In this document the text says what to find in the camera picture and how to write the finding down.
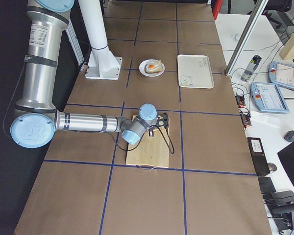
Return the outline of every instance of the black mouse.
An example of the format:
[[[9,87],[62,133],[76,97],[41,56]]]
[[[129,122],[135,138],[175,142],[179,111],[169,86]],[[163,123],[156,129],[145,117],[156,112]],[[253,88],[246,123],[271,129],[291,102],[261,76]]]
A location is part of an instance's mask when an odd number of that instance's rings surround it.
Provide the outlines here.
[[[294,141],[294,131],[288,131],[285,134],[284,139],[288,142],[293,142]]]

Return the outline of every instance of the red object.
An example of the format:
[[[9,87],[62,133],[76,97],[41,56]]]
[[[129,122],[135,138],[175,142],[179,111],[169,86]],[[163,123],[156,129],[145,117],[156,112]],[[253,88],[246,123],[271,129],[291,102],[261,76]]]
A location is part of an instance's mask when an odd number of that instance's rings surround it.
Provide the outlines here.
[[[215,3],[214,10],[212,11],[212,14],[214,15],[214,19],[217,19],[218,13],[220,11],[221,5],[222,5],[223,0],[217,0]]]

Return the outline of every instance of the light blue joint cap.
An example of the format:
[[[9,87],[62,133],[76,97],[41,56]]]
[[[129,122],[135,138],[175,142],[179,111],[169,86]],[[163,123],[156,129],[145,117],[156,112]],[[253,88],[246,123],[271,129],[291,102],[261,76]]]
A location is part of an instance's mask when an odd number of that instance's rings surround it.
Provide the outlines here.
[[[11,125],[12,139],[25,148],[38,148],[47,144],[53,137],[53,121],[42,114],[24,114]]]
[[[129,131],[129,130],[123,131],[122,138],[126,142],[130,143],[131,145],[136,144],[136,142],[140,140],[139,135],[137,135],[135,132]]]
[[[54,12],[66,12],[74,5],[74,0],[36,0],[45,9]]]
[[[139,109],[139,116],[146,121],[151,121],[157,117],[157,110],[152,104],[143,104]]]

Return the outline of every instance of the office chair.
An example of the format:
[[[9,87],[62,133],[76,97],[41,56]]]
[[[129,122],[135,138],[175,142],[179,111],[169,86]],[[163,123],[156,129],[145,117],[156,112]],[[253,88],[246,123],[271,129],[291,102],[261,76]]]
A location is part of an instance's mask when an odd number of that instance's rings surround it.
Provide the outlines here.
[[[267,19],[271,22],[274,22],[277,25],[276,28],[280,28],[282,23],[277,21],[276,19],[272,18],[272,13],[268,13],[270,10],[276,10],[279,12],[288,12],[292,7],[292,0],[269,0],[262,15],[266,16]]]

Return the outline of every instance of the tablet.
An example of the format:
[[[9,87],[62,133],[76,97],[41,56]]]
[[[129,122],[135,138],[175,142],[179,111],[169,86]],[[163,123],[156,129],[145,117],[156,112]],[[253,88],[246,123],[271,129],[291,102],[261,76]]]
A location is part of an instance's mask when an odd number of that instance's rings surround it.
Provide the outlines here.
[[[281,87],[294,90],[294,66],[272,62],[269,66],[269,79]]]
[[[250,94],[260,112],[286,114],[290,111],[278,84],[253,82]]]

